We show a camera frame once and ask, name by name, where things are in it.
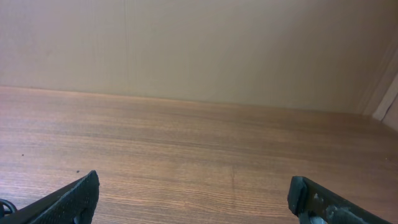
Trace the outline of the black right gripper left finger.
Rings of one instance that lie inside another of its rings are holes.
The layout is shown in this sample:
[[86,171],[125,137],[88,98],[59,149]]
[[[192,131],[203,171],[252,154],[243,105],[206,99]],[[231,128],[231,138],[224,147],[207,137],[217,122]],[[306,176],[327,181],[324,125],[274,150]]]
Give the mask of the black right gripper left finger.
[[18,210],[1,200],[2,224],[91,224],[99,199],[99,177],[95,170]]

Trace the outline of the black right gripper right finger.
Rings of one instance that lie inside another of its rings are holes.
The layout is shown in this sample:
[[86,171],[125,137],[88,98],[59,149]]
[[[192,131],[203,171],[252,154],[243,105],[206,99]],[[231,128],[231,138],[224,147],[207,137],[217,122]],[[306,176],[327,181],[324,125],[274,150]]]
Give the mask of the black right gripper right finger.
[[287,202],[300,224],[390,224],[302,176],[292,177]]

